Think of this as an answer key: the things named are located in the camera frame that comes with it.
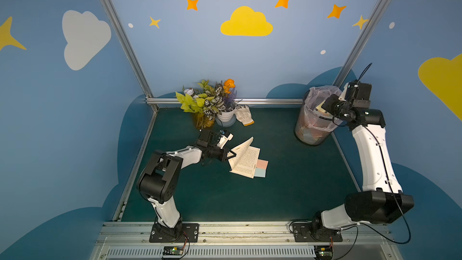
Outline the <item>yellow sticky note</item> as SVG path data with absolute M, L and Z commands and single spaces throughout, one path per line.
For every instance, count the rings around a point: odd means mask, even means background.
M 321 112 L 321 113 L 327 113 L 326 110 L 322 107 L 324 105 L 324 101 L 322 101 L 317 107 L 316 110 Z

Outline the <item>trash bin with plastic bag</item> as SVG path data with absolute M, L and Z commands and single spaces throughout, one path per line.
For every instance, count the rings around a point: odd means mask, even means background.
M 316 107 L 332 94 L 340 96 L 341 91 L 338 87 L 325 85 L 311 87 L 305 94 L 303 106 L 294 129 L 295 135 L 303 143 L 311 146 L 320 145 L 343 123 L 342 120 L 333 119 L 331 114 L 321 113 L 316 110 Z

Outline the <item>right circuit board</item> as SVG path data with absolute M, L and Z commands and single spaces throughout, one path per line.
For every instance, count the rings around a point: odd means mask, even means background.
M 333 248 L 331 246 L 315 246 L 315 259 L 316 260 L 332 260 Z

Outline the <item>glass vase with green plant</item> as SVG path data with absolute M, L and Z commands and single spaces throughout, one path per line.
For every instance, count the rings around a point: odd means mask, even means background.
M 185 113 L 193 115 L 193 122 L 198 130 L 214 126 L 218 115 L 225 112 L 225 90 L 221 83 L 210 85 L 209 80 L 198 83 L 199 89 L 184 89 L 175 96 Z

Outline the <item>right aluminium frame post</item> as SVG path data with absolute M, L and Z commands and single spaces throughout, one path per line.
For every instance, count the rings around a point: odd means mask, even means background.
M 344 65 L 340 69 L 332 85 L 342 87 L 348 74 L 354 67 L 357 59 L 360 57 L 361 52 L 363 51 L 369 38 L 372 36 L 376 26 L 378 25 L 380 19 L 384 15 L 385 11 L 387 10 L 391 2 L 392 0 L 377 1 L 371 14 L 369 15 L 369 20 L 366 23 L 366 27 L 363 27 L 363 30 L 360 32 L 351 52 L 349 53 Z

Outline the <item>white flower pot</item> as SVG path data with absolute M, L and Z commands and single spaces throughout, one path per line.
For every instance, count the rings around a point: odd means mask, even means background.
M 215 118 L 216 123 L 219 126 L 228 128 L 236 122 L 235 108 L 232 111 L 224 111 L 221 114 L 218 114 Z

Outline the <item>pink sticky note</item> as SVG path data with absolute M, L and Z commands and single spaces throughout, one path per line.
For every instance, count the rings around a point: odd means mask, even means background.
M 261 170 L 266 170 L 268 167 L 268 161 L 258 159 L 256 168 Z

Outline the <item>left circuit board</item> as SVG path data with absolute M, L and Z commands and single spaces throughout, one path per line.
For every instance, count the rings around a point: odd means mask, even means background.
M 162 248 L 162 259 L 181 259 L 187 252 L 186 248 L 179 246 L 164 246 Z

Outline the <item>circuit board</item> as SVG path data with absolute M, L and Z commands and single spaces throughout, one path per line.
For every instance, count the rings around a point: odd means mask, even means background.
M 164 246 L 162 248 L 162 259 L 181 259 L 187 252 L 186 248 L 179 246 Z
M 332 260 L 333 248 L 331 246 L 315 246 L 315 259 L 316 260 Z

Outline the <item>white work glove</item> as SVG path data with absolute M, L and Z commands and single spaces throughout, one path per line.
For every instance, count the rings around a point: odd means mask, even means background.
M 251 116 L 250 107 L 247 105 L 239 105 L 235 109 L 235 115 L 239 122 L 241 122 L 244 126 L 250 126 L 254 124 L 254 120 Z

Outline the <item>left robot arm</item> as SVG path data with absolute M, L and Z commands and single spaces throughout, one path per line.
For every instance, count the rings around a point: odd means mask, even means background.
M 149 238 L 151 243 L 179 243 L 182 240 L 197 242 L 199 225 L 184 225 L 174 202 L 180 172 L 208 158 L 225 162 L 236 157 L 235 152 L 225 147 L 231 139 L 233 134 L 226 130 L 201 130 L 192 146 L 172 152 L 153 152 L 137 183 L 140 195 L 152 205 L 156 213 Z

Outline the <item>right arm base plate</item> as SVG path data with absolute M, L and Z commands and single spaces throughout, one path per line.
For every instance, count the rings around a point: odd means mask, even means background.
M 291 231 L 297 243 L 308 242 L 343 242 L 340 231 L 324 228 L 323 226 L 317 227 L 312 223 L 293 223 Z

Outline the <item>aluminium frame post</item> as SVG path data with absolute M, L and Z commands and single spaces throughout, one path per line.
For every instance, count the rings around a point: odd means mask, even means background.
M 113 27 L 115 34 L 123 48 L 123 51 L 129 61 L 129 64 L 132 67 L 132 70 L 135 73 L 135 76 L 138 80 L 138 83 L 140 84 L 140 87 L 146 97 L 146 103 L 153 109 L 154 113 L 156 114 L 159 110 L 159 107 L 157 104 L 149 104 L 148 100 L 153 99 L 154 95 L 152 93 L 152 90 L 149 86 L 149 83 L 146 79 L 146 76 L 143 72 L 143 69 L 140 65 L 140 62 L 138 61 L 138 58 L 134 52 L 134 49 L 129 42 L 129 39 L 127 37 L 127 34 L 124 30 L 124 27 L 122 25 L 122 22 L 116 12 L 116 9 L 114 7 L 114 4 L 112 0 L 100 0 L 102 7 L 108 16 L 108 19 L 111 23 L 111 26 Z
M 344 65 L 340 69 L 332 85 L 342 87 L 348 74 L 354 67 L 357 59 L 360 57 L 361 52 L 363 51 L 369 38 L 372 36 L 376 26 L 378 25 L 380 19 L 384 15 L 385 11 L 387 10 L 391 2 L 392 0 L 377 1 L 371 14 L 369 15 L 369 20 L 366 23 L 366 27 L 363 27 L 363 30 L 360 32 L 351 52 L 349 53 Z

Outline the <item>dark blue book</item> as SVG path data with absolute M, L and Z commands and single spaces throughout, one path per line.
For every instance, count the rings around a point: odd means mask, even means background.
M 230 172 L 236 175 L 244 176 L 247 178 L 254 178 L 254 172 L 256 169 L 256 164 L 259 159 L 260 149 L 252 147 L 254 138 L 250 137 L 244 143 L 231 149 L 234 151 L 237 156 L 233 159 L 230 159 Z

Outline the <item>aluminium front rail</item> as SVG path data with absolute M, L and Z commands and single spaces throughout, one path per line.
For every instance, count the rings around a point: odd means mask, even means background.
M 341 231 L 343 242 L 297 243 L 286 221 L 202 221 L 197 243 L 150 243 L 151 222 L 106 222 L 91 253 L 92 260 L 315 260 L 315 246 L 331 246 L 335 260 L 400 260 L 398 246 L 384 237 L 386 226 Z M 187 252 L 162 259 L 164 246 Z

